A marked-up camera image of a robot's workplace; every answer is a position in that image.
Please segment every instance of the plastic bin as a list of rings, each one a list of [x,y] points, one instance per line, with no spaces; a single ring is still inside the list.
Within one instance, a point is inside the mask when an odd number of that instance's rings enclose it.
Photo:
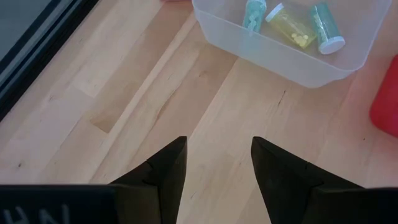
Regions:
[[[346,78],[368,57],[391,0],[327,0],[346,45],[322,55],[316,41],[302,50],[267,22],[260,34],[242,27],[247,0],[193,0],[195,15],[207,41],[223,50],[309,88]],[[278,3],[311,26],[310,7],[319,0],[268,0],[268,14]]]

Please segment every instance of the red object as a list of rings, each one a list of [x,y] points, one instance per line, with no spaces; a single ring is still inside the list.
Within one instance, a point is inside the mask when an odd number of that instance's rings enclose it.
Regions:
[[[398,55],[392,60],[381,84],[370,117],[379,129],[398,138]]]

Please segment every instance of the yellow pill bottle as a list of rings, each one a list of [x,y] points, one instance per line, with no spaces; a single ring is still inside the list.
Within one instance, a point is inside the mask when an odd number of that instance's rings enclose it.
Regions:
[[[317,38],[311,28],[291,16],[280,3],[266,17],[266,21],[301,48],[307,48]]]

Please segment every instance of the wooden floor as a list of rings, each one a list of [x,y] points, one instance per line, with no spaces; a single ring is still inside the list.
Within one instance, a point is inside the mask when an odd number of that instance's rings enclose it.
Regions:
[[[1,122],[0,183],[108,183],[186,135],[179,223],[269,223],[253,136],[398,186],[398,139],[368,116],[396,21],[394,0],[366,65],[307,89],[208,44],[190,2],[102,0]]]

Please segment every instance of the teal pill bottle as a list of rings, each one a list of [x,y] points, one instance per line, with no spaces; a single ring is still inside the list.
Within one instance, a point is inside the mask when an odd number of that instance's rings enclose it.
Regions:
[[[318,34],[318,51],[328,55],[340,50],[346,44],[336,25],[329,6],[325,2],[314,5],[310,10],[314,31]]]
[[[267,3],[265,0],[248,0],[243,19],[243,27],[250,31],[260,32],[266,10]]]

